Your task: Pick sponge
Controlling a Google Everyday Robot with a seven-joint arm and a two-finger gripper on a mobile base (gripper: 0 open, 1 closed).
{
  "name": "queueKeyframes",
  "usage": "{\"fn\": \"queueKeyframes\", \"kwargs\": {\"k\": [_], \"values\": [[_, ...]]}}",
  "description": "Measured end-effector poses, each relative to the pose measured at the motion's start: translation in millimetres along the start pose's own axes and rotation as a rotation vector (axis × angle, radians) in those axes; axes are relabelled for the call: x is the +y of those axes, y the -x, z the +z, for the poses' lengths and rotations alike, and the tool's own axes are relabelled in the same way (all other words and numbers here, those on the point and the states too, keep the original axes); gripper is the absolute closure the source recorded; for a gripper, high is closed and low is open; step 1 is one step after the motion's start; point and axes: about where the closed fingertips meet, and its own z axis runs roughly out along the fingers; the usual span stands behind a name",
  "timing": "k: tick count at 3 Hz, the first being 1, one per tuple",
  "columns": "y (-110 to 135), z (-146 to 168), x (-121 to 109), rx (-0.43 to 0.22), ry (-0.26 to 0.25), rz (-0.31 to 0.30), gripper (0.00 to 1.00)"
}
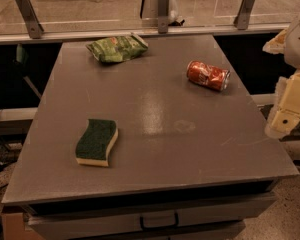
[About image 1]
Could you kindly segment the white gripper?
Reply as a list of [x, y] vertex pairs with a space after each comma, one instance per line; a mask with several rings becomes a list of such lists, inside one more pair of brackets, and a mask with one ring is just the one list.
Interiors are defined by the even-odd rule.
[[265, 133], [281, 139], [289, 135], [300, 123], [300, 13], [283, 29], [266, 42], [262, 50], [269, 54], [283, 54], [287, 64], [297, 70], [289, 78], [280, 77], [274, 95], [274, 105], [268, 115]]

